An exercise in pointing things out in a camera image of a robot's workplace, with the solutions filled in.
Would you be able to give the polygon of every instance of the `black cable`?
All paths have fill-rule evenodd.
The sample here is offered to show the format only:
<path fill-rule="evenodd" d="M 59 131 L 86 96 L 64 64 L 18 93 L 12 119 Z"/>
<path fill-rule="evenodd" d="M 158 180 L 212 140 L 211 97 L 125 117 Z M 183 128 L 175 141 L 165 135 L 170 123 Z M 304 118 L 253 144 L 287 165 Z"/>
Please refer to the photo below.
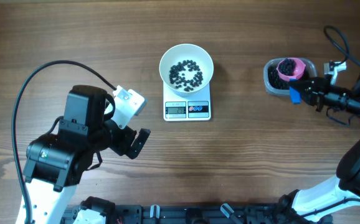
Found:
<path fill-rule="evenodd" d="M 335 45 L 336 48 L 338 49 L 342 49 L 341 46 L 338 45 L 338 43 L 335 42 L 335 40 L 333 40 L 329 34 L 327 33 L 327 29 L 331 29 L 333 31 L 335 31 L 337 34 L 339 34 L 339 36 L 342 38 L 343 42 L 344 42 L 344 46 L 346 47 L 346 53 L 350 54 L 349 53 L 349 43 L 348 41 L 346 40 L 346 37 L 342 34 L 342 32 L 336 28 L 336 27 L 333 27 L 333 26 L 324 26 L 324 35 L 327 37 L 327 39 L 333 44 Z M 347 61 L 348 60 L 348 56 L 345 56 L 345 58 L 343 59 L 342 62 L 339 62 L 339 63 L 335 63 L 334 66 L 338 66 L 338 65 L 341 65 L 343 62 Z"/>
<path fill-rule="evenodd" d="M 332 205 L 328 205 L 327 207 L 325 208 L 321 208 L 319 210 L 315 210 L 314 212 L 309 212 L 309 213 L 306 213 L 304 215 L 300 215 L 298 218 L 296 219 L 293 219 L 293 220 L 290 220 L 290 221 L 286 221 L 286 222 L 283 222 L 282 224 L 287 224 L 287 223 L 291 223 L 291 222 L 294 222 L 294 221 L 297 221 L 299 219 L 302 219 L 302 218 L 305 218 L 305 217 L 308 217 L 310 215 L 317 215 L 321 212 L 325 212 L 331 208 L 334 208 L 334 207 L 337 207 L 339 205 L 342 205 L 344 203 L 348 203 L 348 202 L 360 202 L 360 198 L 344 198 L 342 201 L 339 201 L 339 202 L 336 202 Z"/>
<path fill-rule="evenodd" d="M 50 130 L 48 130 L 45 134 L 50 134 L 52 131 L 54 131 L 55 126 L 58 124 L 58 122 L 63 119 L 64 116 L 59 116 L 58 118 L 55 119 L 53 126 L 50 128 Z"/>
<path fill-rule="evenodd" d="M 113 113 L 115 112 L 115 101 L 113 100 L 113 97 L 111 96 L 111 94 L 106 94 L 105 98 L 112 105 L 112 110 L 109 113 L 104 114 L 104 121 L 108 121 L 109 119 L 111 119 L 113 117 Z"/>
<path fill-rule="evenodd" d="M 337 34 L 339 34 L 339 35 L 341 36 L 341 38 L 343 39 L 343 41 L 344 41 L 344 43 L 345 43 L 346 51 L 345 51 L 341 46 L 339 46 L 339 44 L 336 43 L 335 40 L 332 39 L 332 37 L 329 36 L 329 34 L 327 33 L 327 29 L 332 29 L 332 30 L 334 30 Z M 349 54 L 349 44 L 348 44 L 348 42 L 346 41 L 345 36 L 342 34 L 342 32 L 341 32 L 339 29 L 337 29 L 337 28 L 335 28 L 335 27 L 333 27 L 333 26 L 325 26 L 325 27 L 324 27 L 324 35 L 327 37 L 327 39 L 328 39 L 333 45 L 335 45 L 335 47 L 336 47 L 338 50 L 340 50 L 340 51 L 346 56 L 345 59 L 343 60 L 343 62 L 345 62 L 347 59 L 350 59 L 350 60 L 351 60 L 352 62 L 354 62 L 356 65 L 359 65 L 359 66 L 360 66 L 360 62 L 359 62 L 357 59 L 355 59 L 352 55 Z"/>
<path fill-rule="evenodd" d="M 31 219 L 32 219 L 32 210 L 31 210 L 31 202 L 29 200 L 29 194 L 27 192 L 25 183 L 24 183 L 24 178 L 22 177 L 22 170 L 21 170 L 21 166 L 19 163 L 19 156 L 18 156 L 18 148 L 17 148 L 17 136 L 16 136 L 16 118 L 17 118 L 17 111 L 18 111 L 18 106 L 19 106 L 19 102 L 21 100 L 21 96 L 24 93 L 25 87 L 27 86 L 27 84 L 29 83 L 29 81 L 42 69 L 47 68 L 51 65 L 58 65 L 58 64 L 69 64 L 69 65 L 76 65 L 79 67 L 82 67 L 86 70 L 88 70 L 89 72 L 93 73 L 94 75 L 96 75 L 99 79 L 101 79 L 105 84 L 107 84 L 112 90 L 116 90 L 116 88 L 109 83 L 106 79 L 104 79 L 100 74 L 98 74 L 96 71 L 94 71 L 93 69 L 91 69 L 90 67 L 82 64 L 82 63 L 78 63 L 78 62 L 73 62 L 73 61 L 69 61 L 69 60 L 57 60 L 57 61 L 53 61 L 53 62 L 49 62 L 46 63 L 42 66 L 40 66 L 39 68 L 37 68 L 36 70 L 34 70 L 29 76 L 28 78 L 25 80 L 24 84 L 22 85 L 21 89 L 19 90 L 15 105 L 14 105 L 14 110 L 12 112 L 12 120 L 11 120 L 11 139 L 12 139 L 12 151 L 14 153 L 14 162 L 16 164 L 17 167 L 17 175 L 18 175 L 18 179 L 19 179 L 19 186 L 21 187 L 21 192 L 22 192 L 22 196 L 24 197 L 24 202 L 25 202 L 25 209 L 26 209 L 26 218 L 25 218 L 25 224 L 31 223 Z"/>

